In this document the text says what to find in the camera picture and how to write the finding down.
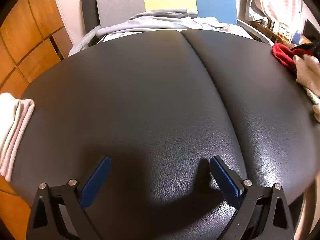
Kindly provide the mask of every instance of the black clamp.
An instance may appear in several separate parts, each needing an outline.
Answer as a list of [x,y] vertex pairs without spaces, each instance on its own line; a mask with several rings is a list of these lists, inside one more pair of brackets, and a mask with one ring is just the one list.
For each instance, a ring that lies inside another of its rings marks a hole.
[[[223,196],[236,212],[219,240],[293,240],[294,228],[287,200],[280,184],[260,187],[240,176],[219,156],[210,160],[210,172]],[[254,226],[248,227],[256,206],[262,205]]]
[[[210,171],[230,206],[236,212],[219,240],[293,240],[294,229],[289,207],[280,184],[259,187],[240,176],[219,156],[210,160]],[[71,179],[63,186],[40,184],[32,206],[27,240],[103,240],[85,208],[94,201],[110,172],[110,159],[102,157],[81,179]],[[60,213],[65,205],[78,237],[70,235]],[[256,206],[262,205],[255,224],[249,222]]]

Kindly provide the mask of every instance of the blue clamp pad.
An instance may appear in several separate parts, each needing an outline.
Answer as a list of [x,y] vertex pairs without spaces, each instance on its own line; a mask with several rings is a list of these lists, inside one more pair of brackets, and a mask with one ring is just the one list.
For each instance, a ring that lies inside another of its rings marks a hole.
[[238,209],[240,206],[240,196],[244,191],[240,176],[235,171],[230,170],[219,156],[211,158],[210,172],[229,206]]
[[82,187],[80,206],[84,210],[91,206],[102,184],[110,172],[111,161],[110,158],[104,157],[85,185]]

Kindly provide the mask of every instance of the blue chair back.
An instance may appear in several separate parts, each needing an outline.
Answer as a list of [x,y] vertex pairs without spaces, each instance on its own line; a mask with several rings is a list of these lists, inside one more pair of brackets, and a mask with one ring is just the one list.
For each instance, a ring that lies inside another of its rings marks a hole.
[[219,22],[236,24],[236,0],[196,0],[199,17],[215,17]]

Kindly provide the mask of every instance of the wooden cabinet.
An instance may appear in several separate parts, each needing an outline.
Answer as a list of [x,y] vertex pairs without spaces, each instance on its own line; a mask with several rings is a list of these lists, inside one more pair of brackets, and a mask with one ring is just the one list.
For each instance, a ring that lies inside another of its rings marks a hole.
[[28,81],[16,69],[2,85],[0,93],[9,92],[15,98],[20,98],[28,85]]
[[67,30],[65,27],[58,30],[52,35],[54,41],[56,42],[63,58],[68,57],[71,48],[73,47],[72,42],[68,36]]
[[22,198],[0,191],[0,217],[14,239],[25,240],[30,207]]
[[55,0],[29,0],[29,2],[42,38],[45,39],[63,27]]
[[60,61],[49,39],[36,47],[19,65],[19,69],[31,83],[42,72]]
[[2,39],[0,39],[0,84],[3,83],[4,79],[14,68],[15,64],[4,46]]
[[0,27],[0,33],[16,64],[42,41],[28,0],[15,4]]

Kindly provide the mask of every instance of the white wall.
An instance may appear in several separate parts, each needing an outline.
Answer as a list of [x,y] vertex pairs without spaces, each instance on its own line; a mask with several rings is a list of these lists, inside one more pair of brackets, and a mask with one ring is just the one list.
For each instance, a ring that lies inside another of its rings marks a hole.
[[301,19],[300,19],[300,31],[303,31],[303,27],[306,20],[309,20],[314,27],[320,32],[320,25],[313,16],[312,12],[309,10],[308,6],[303,2],[302,4],[302,13],[301,13]]
[[248,22],[244,18],[247,0],[236,0],[236,4],[237,4],[237,19],[240,19],[244,22]]
[[56,0],[62,21],[73,45],[85,35],[81,0]]

